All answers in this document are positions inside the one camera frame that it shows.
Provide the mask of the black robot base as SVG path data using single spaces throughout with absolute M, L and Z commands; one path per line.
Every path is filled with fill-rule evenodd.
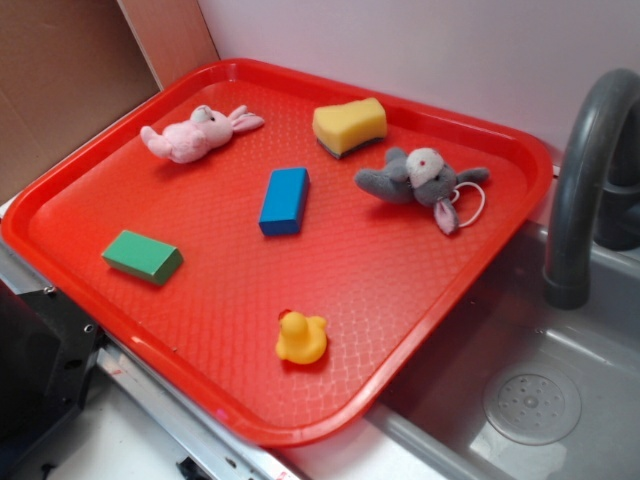
M 102 331 L 61 291 L 1 286 L 1 443 L 39 438 L 77 416 Z

